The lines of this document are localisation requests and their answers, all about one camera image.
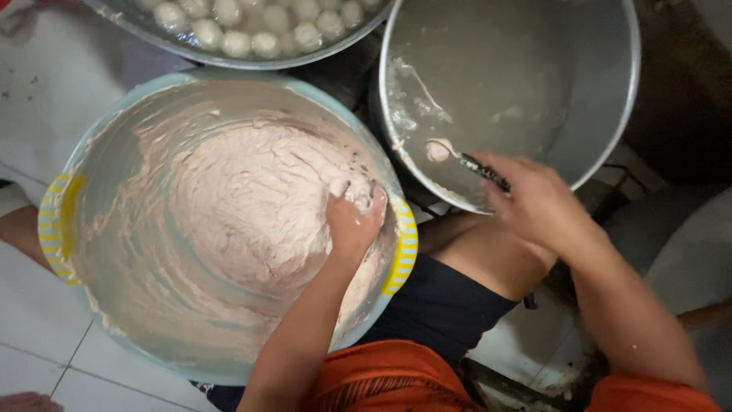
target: aluminum pot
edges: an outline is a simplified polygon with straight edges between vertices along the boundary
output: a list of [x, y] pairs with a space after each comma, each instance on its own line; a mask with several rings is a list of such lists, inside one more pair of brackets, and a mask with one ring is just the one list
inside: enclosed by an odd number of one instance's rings
[[246, 60], [226, 56], [222, 51], [209, 51], [196, 47], [172, 34], [165, 32], [156, 23], [151, 12], [142, 10], [134, 0], [83, 0], [97, 14], [122, 27], [135, 36], [164, 48], [171, 53], [186, 59], [195, 60], [205, 65], [229, 67], [244, 70], [280, 70], [316, 62], [349, 47], [371, 33], [389, 16], [392, 3], [384, 0], [381, 9], [365, 14], [365, 21], [353, 32], [328, 47], [304, 56], [281, 60]]
[[535, 158], [573, 190], [600, 168], [638, 89], [631, 0], [415, 3], [397, 0], [389, 16], [371, 109], [423, 185], [489, 213], [479, 177], [457, 161], [427, 160], [425, 141], [436, 134], [460, 152]]

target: dough ball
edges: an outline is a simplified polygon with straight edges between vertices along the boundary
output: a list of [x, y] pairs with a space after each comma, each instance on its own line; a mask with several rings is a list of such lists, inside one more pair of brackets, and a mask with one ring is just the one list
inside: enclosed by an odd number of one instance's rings
[[280, 41], [272, 33], [261, 32], [252, 38], [254, 53], [266, 59], [273, 59], [280, 54]]
[[364, 11], [356, 0], [347, 0], [343, 2], [340, 8], [340, 17], [343, 18], [343, 24], [346, 28], [352, 29], [364, 20]]
[[160, 3], [153, 12], [157, 25], [171, 34], [181, 34], [188, 30], [188, 18], [182, 8], [175, 3]]
[[381, 0], [360, 0], [366, 10], [376, 10]]
[[221, 39], [221, 50], [231, 57], [244, 57], [252, 50], [252, 38], [242, 32], [230, 30]]
[[279, 34], [290, 31], [290, 16], [282, 6], [267, 6], [262, 12], [262, 19], [267, 30]]
[[336, 12], [322, 12], [315, 25], [328, 40], [340, 39], [345, 31], [343, 21]]
[[242, 7], [237, 0], [214, 0], [214, 17], [224, 27], [234, 27], [242, 21]]
[[215, 21], [204, 18], [193, 24], [193, 36], [207, 50], [216, 50], [221, 44], [223, 33]]
[[343, 0], [320, 0], [320, 3], [323, 10], [335, 12], [340, 9], [340, 4], [343, 3]]
[[162, 3], [163, 0], [136, 0], [138, 6], [145, 10], [153, 11], [158, 4]]
[[283, 56], [292, 57], [297, 54], [297, 43], [295, 43], [295, 34], [287, 32], [280, 36], [280, 48], [282, 48]]
[[209, 0], [178, 0], [178, 4], [185, 14], [194, 19], [207, 17], [211, 12]]
[[428, 141], [425, 145], [427, 160], [441, 163], [450, 158], [450, 151], [444, 144], [437, 141]]
[[314, 23], [320, 15], [321, 7], [316, 0], [295, 0], [292, 10], [300, 21]]
[[312, 23], [300, 23], [295, 30], [295, 43], [301, 51], [316, 51], [323, 45], [323, 38]]
[[248, 10], [248, 9], [264, 10], [264, 7], [267, 5], [266, 0], [239, 0], [239, 3], [242, 5], [244, 10]]

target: spoon handle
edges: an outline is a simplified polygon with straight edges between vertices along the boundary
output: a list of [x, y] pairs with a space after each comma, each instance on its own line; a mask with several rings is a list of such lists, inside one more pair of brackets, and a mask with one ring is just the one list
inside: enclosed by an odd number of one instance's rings
[[459, 153], [458, 159], [460, 159], [461, 165], [470, 169], [473, 173], [495, 183], [502, 191], [506, 193], [511, 192], [511, 183], [492, 167], [480, 163], [476, 158], [465, 153]]

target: orange shirt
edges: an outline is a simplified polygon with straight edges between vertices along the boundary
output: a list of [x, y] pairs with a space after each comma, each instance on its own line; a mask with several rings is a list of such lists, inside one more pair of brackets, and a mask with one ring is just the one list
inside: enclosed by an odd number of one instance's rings
[[[471, 401], [448, 364], [406, 340], [368, 343], [326, 358], [305, 411], [484, 411]], [[676, 383], [610, 376], [592, 394], [587, 412], [721, 412], [712, 399]]]

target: water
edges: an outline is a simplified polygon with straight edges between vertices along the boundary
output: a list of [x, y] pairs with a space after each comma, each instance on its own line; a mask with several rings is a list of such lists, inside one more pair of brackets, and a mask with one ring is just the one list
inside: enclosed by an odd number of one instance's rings
[[410, 0], [389, 48], [392, 120], [435, 183], [482, 204], [457, 161], [431, 163], [425, 141], [541, 160], [567, 116], [572, 59], [560, 0]]

